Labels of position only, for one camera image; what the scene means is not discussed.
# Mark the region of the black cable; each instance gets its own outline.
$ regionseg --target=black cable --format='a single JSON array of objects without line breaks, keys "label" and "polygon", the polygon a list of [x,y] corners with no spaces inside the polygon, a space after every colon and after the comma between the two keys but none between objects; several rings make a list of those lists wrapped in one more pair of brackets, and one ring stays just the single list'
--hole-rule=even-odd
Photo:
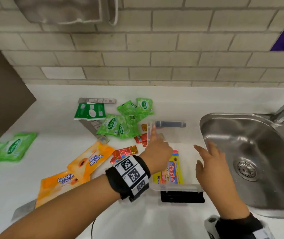
[{"label": "black cable", "polygon": [[93,221],[93,223],[92,223],[92,227],[91,227],[91,239],[93,239],[93,225],[94,225],[94,223],[95,223],[95,220],[96,220],[96,219],[94,219],[94,221]]}]

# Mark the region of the clear plastic container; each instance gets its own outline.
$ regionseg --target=clear plastic container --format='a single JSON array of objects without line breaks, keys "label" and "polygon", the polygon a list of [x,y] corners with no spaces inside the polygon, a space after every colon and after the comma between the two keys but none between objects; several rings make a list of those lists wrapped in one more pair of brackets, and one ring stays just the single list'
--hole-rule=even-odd
[{"label": "clear plastic container", "polygon": [[180,167],[183,184],[157,184],[151,177],[150,188],[157,191],[194,191],[202,192],[203,189],[196,179],[196,153],[193,145],[196,143],[195,128],[198,124],[192,121],[152,121],[147,124],[147,143],[150,142],[151,130],[156,126],[157,134],[179,151]]}]

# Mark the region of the stainless steel sink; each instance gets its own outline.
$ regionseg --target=stainless steel sink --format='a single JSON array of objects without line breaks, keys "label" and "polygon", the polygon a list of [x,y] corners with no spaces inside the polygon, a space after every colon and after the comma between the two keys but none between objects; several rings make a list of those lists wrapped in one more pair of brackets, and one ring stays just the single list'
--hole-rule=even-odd
[{"label": "stainless steel sink", "polygon": [[283,127],[254,114],[208,114],[205,142],[226,153],[240,198],[259,215],[284,218]]}]

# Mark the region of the brick wall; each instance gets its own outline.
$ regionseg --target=brick wall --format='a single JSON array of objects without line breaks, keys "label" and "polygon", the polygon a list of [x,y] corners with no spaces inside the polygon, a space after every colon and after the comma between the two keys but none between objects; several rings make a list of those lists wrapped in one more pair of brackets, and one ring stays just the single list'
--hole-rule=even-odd
[{"label": "brick wall", "polygon": [[284,0],[120,0],[116,27],[29,23],[0,0],[0,50],[26,84],[284,87]]}]

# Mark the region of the red snack wrapper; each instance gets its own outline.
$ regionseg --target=red snack wrapper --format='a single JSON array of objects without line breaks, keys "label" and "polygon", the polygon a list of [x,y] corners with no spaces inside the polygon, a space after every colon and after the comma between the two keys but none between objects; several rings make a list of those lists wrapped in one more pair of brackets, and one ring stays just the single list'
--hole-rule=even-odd
[{"label": "red snack wrapper", "polygon": [[141,127],[143,132],[147,132],[147,124],[142,124]]},{"label": "red snack wrapper", "polygon": [[147,133],[142,134],[141,136],[134,137],[136,143],[141,143],[147,140]]},{"label": "red snack wrapper", "polygon": [[113,158],[111,159],[111,163],[116,163],[118,161],[120,161],[122,158],[126,157],[127,155],[133,155],[133,154],[137,154],[138,150],[136,145],[134,146],[130,146],[127,148],[122,148],[119,150],[115,150],[113,152]]}]

